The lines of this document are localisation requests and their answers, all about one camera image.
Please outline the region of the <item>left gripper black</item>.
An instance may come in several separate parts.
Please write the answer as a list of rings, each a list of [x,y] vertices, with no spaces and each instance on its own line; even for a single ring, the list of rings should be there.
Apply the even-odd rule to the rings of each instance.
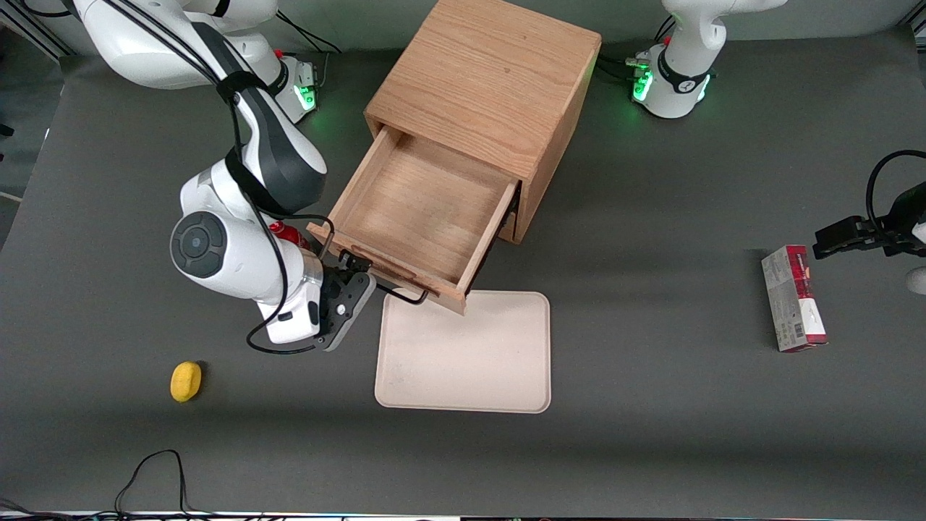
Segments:
[[[883,246],[886,257],[907,254],[925,257],[923,238],[915,234],[917,225],[924,224],[925,182],[907,189],[894,199],[890,211],[880,218],[880,224],[888,244]],[[875,233],[870,220],[850,216],[833,222],[815,232],[813,253],[816,260],[824,260],[834,254],[850,251],[876,250],[882,247],[882,240]]]

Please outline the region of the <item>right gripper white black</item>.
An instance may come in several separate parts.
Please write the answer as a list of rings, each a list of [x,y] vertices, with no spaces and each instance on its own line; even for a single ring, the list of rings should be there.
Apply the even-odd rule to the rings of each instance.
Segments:
[[[368,274],[373,263],[349,250],[341,251],[337,267],[307,264],[303,280],[273,318],[276,306],[266,307],[266,331],[273,344],[269,352],[333,352],[340,346],[373,296],[376,279]]]

